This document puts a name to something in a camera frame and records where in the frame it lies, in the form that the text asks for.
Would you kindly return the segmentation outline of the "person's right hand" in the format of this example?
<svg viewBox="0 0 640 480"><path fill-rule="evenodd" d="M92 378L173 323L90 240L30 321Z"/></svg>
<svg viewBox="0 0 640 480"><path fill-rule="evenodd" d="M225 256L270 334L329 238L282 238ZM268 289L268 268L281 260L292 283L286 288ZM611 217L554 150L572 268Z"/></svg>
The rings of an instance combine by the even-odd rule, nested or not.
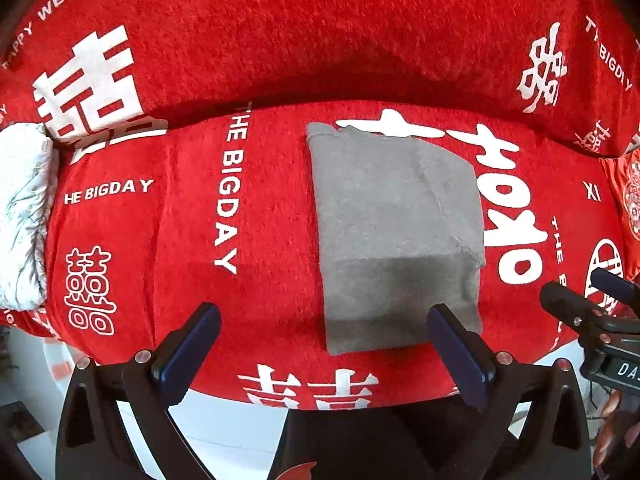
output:
<svg viewBox="0 0 640 480"><path fill-rule="evenodd" d="M614 390L600 411L603 424L596 437L592 456L593 467L599 469L616 442L631 448L639 437L639 422L631 413L628 396Z"/></svg>

